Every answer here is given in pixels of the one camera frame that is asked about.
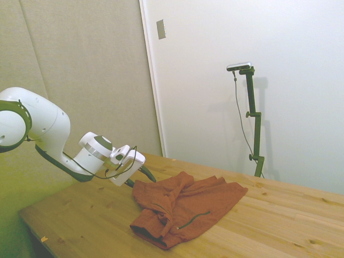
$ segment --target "orange cloth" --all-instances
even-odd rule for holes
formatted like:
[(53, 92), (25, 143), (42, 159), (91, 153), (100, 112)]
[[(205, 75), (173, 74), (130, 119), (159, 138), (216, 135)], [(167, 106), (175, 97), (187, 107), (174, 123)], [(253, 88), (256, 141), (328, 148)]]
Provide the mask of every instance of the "orange cloth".
[(156, 183), (135, 181), (133, 196), (143, 208), (133, 232), (162, 249), (202, 235), (248, 191), (215, 176), (194, 181), (185, 172)]

